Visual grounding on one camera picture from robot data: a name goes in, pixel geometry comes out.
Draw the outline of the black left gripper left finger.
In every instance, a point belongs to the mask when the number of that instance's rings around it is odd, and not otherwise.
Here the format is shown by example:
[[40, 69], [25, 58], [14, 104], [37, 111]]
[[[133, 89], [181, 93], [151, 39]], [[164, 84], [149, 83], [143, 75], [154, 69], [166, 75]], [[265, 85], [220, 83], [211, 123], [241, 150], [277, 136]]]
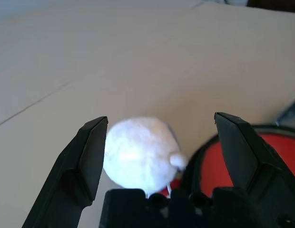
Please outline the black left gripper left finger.
[[24, 224], [25, 228], [76, 228], [96, 198], [108, 119], [85, 123], [56, 159]]

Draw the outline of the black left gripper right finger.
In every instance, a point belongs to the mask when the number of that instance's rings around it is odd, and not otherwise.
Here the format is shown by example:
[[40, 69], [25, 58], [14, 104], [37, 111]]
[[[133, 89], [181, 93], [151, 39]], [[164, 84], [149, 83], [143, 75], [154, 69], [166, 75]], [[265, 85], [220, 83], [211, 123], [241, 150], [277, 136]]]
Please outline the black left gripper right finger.
[[295, 176], [253, 127], [226, 113], [214, 116], [223, 158], [264, 228], [295, 228]]

